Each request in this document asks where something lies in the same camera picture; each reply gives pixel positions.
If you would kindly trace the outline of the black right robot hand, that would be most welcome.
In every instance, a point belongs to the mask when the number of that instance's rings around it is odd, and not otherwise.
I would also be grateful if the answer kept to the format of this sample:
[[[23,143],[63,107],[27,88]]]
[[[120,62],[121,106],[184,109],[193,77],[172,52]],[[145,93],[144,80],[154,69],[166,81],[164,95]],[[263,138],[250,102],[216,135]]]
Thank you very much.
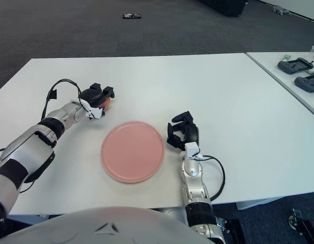
[[[167,143],[174,148],[185,151],[185,144],[195,142],[199,144],[199,129],[189,111],[183,112],[174,118],[167,126]]]

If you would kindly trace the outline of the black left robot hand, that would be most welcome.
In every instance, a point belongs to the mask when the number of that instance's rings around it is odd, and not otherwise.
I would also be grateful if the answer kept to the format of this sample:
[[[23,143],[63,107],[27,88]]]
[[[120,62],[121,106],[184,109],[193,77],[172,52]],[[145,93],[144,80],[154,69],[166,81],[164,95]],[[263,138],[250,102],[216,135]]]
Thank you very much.
[[[115,97],[112,87],[101,89],[98,83],[92,84],[88,89],[80,93],[80,98],[89,103],[92,108],[107,108],[111,99]]]

